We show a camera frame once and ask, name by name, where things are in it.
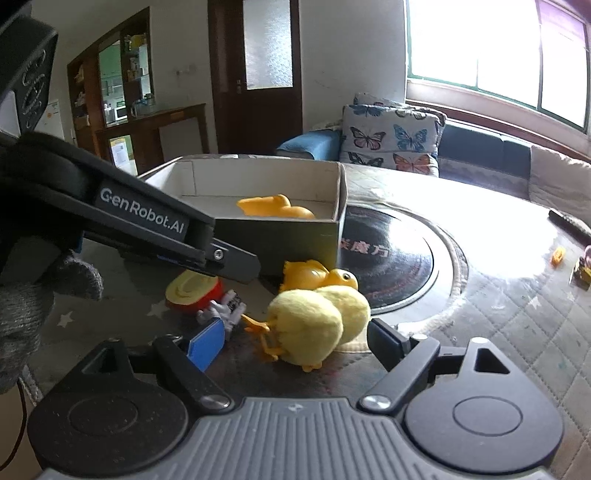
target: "window sill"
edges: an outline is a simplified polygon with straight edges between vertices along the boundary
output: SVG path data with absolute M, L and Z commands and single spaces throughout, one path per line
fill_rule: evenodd
M 591 162 L 591 136 L 550 116 L 501 98 L 429 80 L 407 80 L 407 100 L 449 118 L 513 135 Z

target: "black cable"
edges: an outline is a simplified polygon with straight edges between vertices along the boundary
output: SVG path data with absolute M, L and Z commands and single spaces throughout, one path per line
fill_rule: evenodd
M 25 400 L 25 392 L 22 389 L 21 381 L 17 380 L 17 387 L 18 392 L 21 396 L 21 407 L 22 407 L 22 421 L 21 421 L 21 430 L 18 432 L 17 441 L 12 448 L 12 452 L 8 455 L 6 461 L 0 465 L 0 472 L 4 470 L 10 463 L 14 460 L 14 457 L 17 454 L 18 448 L 21 446 L 22 438 L 25 436 L 25 428 L 27 427 L 27 402 Z

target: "green window frame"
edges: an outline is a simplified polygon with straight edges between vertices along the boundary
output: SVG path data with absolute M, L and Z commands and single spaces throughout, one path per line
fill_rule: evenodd
M 536 4 L 536 8 L 537 8 L 537 13 L 538 13 L 538 23 L 540 24 L 540 29 L 541 29 L 540 0 L 535 0 L 535 4 Z M 544 82 L 543 82 L 544 54 L 543 54 L 541 40 L 540 40 L 540 47 L 539 47 L 539 51 L 540 51 L 540 82 L 538 84 L 538 103 L 535 106 L 529 105 L 527 103 L 521 102 L 519 100 L 510 98 L 510 97 L 507 97 L 504 95 L 500 95 L 495 92 L 491 92 L 490 90 L 485 90 L 485 89 L 479 88 L 478 87 L 478 63 L 476 64 L 476 86 L 466 85 L 463 83 L 450 82 L 448 80 L 441 80 L 441 79 L 434 78 L 434 77 L 427 77 L 427 76 L 413 74 L 413 40 L 411 38 L 411 24 L 410 24 L 410 22 L 411 22 L 410 17 L 412 15 L 412 12 L 411 12 L 410 0 L 406 0 L 406 7 L 407 7 L 407 48 L 408 48 L 408 72 L 407 72 L 407 74 L 408 74 L 408 78 L 429 80 L 431 82 L 443 83 L 446 85 L 453 85 L 453 86 L 457 86 L 457 87 L 462 87 L 465 89 L 472 90 L 474 92 L 485 93 L 487 95 L 491 95 L 496 98 L 507 100 L 512 103 L 517 103 L 518 105 L 524 106 L 530 110 L 534 110 L 534 111 L 543 113 L 544 115 L 552 117 L 552 118 L 574 128 L 580 132 L 587 133 L 587 131 L 589 129 L 589 122 L 590 122 L 589 116 L 590 116 L 590 108 L 591 108 L 591 105 L 590 105 L 591 94 L 589 93 L 589 90 L 591 89 L 591 56 L 589 53 L 590 47 L 589 47 L 589 36 L 588 36 L 588 31 L 587 31 L 587 23 L 585 21 L 583 21 L 581 18 L 573 15 L 571 12 L 568 12 L 570 15 L 572 15 L 573 18 L 576 18 L 577 20 L 581 21 L 584 25 L 584 40 L 585 40 L 585 50 L 586 50 L 586 57 L 587 57 L 587 92 L 586 92 L 586 106 L 585 106 L 585 117 L 584 117 L 584 125 L 583 126 L 575 124 L 574 122 L 572 122 L 560 115 L 557 115 L 556 113 L 546 110 L 542 107 L 542 89 L 544 87 Z

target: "quilted tablecloth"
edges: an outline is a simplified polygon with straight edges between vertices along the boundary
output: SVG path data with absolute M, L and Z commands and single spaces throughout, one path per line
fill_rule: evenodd
M 351 200 L 401 206 L 429 218 L 465 254 L 469 274 L 453 314 L 416 329 L 444 345 L 465 346 L 474 336 L 491 339 L 563 414 L 565 435 L 552 473 L 565 480 L 591 478 L 591 292 L 568 283 L 583 246 L 551 224 L 545 208 L 521 199 L 417 174 L 346 169 Z M 553 269 L 549 258 L 559 245 L 567 253 Z M 164 304 L 164 289 L 179 269 L 126 261 L 91 242 L 85 242 L 83 257 L 103 275 L 105 298 L 57 299 L 30 361 L 44 392 L 105 338 L 137 345 L 194 326 L 193 318 Z M 236 332 L 207 373 L 237 400 L 330 395 L 355 401 L 385 370 L 367 353 L 334 353 L 311 374 L 282 362 L 260 364 L 246 334 Z

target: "frosted glass door panel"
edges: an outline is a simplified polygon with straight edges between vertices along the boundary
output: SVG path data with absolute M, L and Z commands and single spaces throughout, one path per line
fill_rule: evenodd
M 290 0 L 243 0 L 246 88 L 293 87 Z

